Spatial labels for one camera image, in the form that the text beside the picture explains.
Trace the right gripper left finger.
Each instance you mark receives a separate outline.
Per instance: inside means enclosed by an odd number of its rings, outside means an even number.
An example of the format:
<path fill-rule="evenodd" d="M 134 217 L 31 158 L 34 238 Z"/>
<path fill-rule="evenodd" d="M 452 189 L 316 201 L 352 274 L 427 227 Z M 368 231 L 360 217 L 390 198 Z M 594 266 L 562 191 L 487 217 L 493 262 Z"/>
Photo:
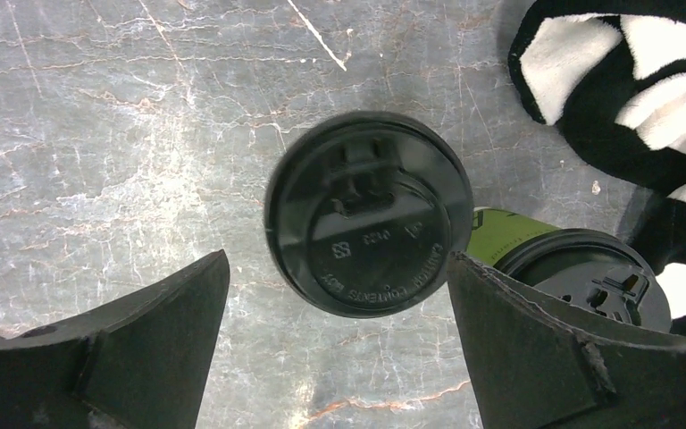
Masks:
<path fill-rule="evenodd" d="M 85 313 L 0 337 L 0 428 L 192 428 L 230 285 L 223 251 Z"/>

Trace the green paper coffee cup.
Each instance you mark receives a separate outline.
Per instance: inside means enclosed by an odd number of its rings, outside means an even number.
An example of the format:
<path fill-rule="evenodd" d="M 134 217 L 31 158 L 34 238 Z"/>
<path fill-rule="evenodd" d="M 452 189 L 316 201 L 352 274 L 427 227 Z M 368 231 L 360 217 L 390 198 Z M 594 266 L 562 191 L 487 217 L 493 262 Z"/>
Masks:
<path fill-rule="evenodd" d="M 473 213 L 473 232 L 466 252 L 495 268 L 494 265 L 514 247 L 559 229 L 583 228 L 558 228 L 506 210 L 478 207 Z"/>

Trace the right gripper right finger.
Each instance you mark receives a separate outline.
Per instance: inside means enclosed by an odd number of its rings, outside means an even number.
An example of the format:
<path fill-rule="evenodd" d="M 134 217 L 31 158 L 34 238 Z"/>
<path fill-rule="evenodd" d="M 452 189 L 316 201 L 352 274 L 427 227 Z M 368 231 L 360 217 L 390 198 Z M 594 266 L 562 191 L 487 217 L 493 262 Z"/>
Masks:
<path fill-rule="evenodd" d="M 686 428 L 686 337 L 572 306 L 466 254 L 448 289 L 487 428 Z"/>

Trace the black plastic cup lid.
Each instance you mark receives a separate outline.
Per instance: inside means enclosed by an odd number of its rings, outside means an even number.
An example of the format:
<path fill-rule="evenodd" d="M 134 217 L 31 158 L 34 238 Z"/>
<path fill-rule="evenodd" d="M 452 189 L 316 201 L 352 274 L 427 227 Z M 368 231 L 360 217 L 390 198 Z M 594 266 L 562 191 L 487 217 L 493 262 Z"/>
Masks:
<path fill-rule="evenodd" d="M 571 306 L 610 320 L 668 333 L 668 299 L 648 263 L 619 239 L 559 229 L 526 240 L 494 267 Z"/>

